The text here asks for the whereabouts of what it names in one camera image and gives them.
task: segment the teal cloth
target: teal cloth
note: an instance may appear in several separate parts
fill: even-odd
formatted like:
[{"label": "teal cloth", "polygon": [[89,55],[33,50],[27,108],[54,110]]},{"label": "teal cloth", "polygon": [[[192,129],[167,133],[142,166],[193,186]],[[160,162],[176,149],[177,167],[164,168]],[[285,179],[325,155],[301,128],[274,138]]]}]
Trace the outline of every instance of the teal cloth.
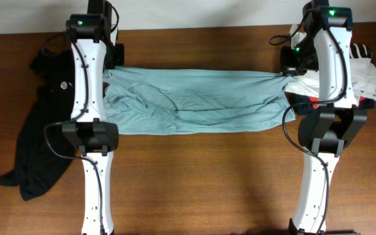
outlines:
[{"label": "teal cloth", "polygon": [[[104,107],[120,134],[262,131],[281,124],[291,77],[252,71],[116,68]],[[287,121],[295,119],[294,112]]]}]

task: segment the black cloth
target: black cloth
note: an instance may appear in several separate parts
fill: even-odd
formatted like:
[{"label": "black cloth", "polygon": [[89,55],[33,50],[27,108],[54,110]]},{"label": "black cloth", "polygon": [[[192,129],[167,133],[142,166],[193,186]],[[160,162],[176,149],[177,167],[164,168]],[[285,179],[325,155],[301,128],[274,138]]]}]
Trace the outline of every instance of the black cloth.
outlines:
[{"label": "black cloth", "polygon": [[[46,124],[70,119],[74,101],[73,54],[68,50],[55,57],[45,57],[39,52],[30,69],[47,83],[38,89],[38,101],[18,136],[14,170],[0,177],[0,185],[19,185],[24,200],[49,191],[71,163],[50,151],[43,128]],[[61,127],[49,129],[48,138],[58,153],[74,155],[74,148],[61,134]]]}]

